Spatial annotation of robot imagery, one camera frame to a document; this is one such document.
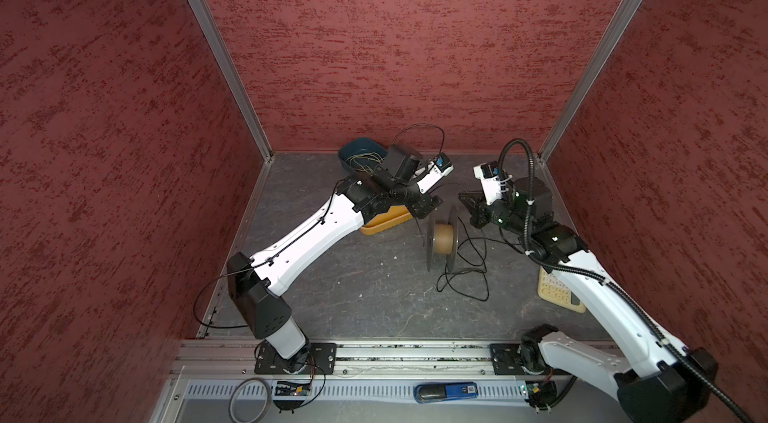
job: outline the yellow tray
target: yellow tray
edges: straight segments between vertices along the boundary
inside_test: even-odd
[[[544,301],[555,303],[576,313],[587,311],[587,307],[581,301],[577,305],[574,304],[574,296],[568,286],[543,268],[539,268],[538,271],[538,295]]]
[[[360,233],[363,235],[375,235],[385,229],[390,229],[392,226],[405,223],[409,219],[413,219],[413,216],[411,213],[408,213],[408,208],[392,206],[388,212],[375,216],[367,225],[360,228]]]

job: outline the black mounting plate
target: black mounting plate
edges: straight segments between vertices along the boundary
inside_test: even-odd
[[[315,365],[320,366],[326,375],[332,375],[333,366],[336,363],[336,343],[310,342],[310,357],[315,359]],[[304,365],[304,368],[298,372],[289,373],[285,370],[286,366],[286,361],[278,355],[272,345],[266,344],[259,347],[254,367],[254,373],[257,375],[308,375],[312,369],[311,366]]]
[[[518,357],[518,343],[491,343],[491,362],[494,375],[527,376]],[[558,369],[552,370],[552,375],[570,375],[570,373]]]

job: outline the brown spool core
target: brown spool core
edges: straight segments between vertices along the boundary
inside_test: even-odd
[[[449,255],[453,253],[453,226],[435,225],[435,253]]]

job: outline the cable spool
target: cable spool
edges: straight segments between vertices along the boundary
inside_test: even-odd
[[[432,271],[432,263],[437,255],[446,256],[448,273],[453,273],[458,249],[458,212],[451,206],[447,223],[437,223],[435,212],[429,213],[427,224],[427,271]]]

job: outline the textured red wallpaper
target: textured red wallpaper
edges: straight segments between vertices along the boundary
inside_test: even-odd
[[[629,292],[768,419],[768,0],[645,0],[551,160]],[[734,421],[717,400],[702,419]]]
[[[208,0],[270,143],[541,146],[620,0]],[[436,149],[433,132],[409,135]]]
[[[0,7],[0,421],[146,421],[256,146],[186,0]]]

